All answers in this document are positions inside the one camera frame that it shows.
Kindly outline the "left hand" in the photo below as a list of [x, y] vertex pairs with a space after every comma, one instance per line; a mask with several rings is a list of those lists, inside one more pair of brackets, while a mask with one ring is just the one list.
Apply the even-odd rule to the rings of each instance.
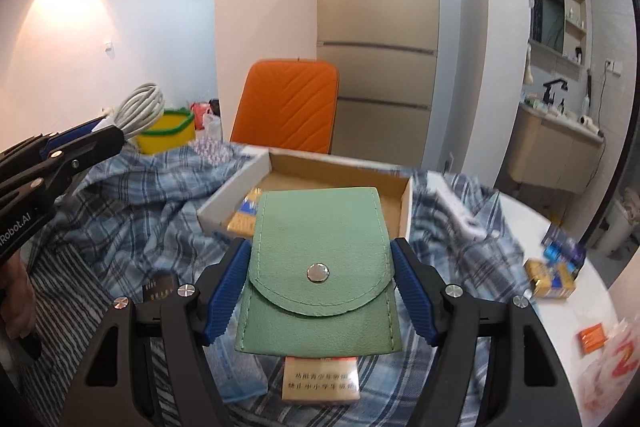
[[18, 251], [1, 267], [1, 290], [6, 335], [10, 339], [26, 337], [36, 324], [36, 296]]

